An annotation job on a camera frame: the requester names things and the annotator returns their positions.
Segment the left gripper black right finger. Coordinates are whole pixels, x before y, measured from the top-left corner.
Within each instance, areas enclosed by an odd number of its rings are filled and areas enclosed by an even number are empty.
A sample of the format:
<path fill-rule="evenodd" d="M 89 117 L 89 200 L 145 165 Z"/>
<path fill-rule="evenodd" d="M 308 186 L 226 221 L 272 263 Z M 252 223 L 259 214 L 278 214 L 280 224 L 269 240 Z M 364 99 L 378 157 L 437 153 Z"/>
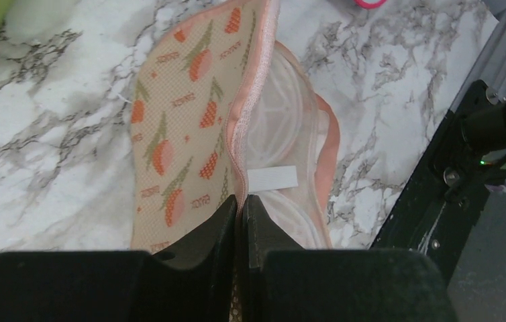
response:
<path fill-rule="evenodd" d="M 240 219 L 244 321 L 456 321 L 436 265 L 409 250 L 306 250 L 250 195 Z"/>

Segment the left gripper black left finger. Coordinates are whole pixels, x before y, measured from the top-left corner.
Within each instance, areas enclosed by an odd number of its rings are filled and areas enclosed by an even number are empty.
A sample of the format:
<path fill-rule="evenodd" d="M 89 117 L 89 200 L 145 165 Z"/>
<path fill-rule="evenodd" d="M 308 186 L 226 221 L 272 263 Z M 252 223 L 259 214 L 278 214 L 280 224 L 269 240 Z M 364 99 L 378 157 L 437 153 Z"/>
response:
<path fill-rule="evenodd" d="M 0 321 L 227 321 L 235 197 L 171 246 L 0 253 Z"/>

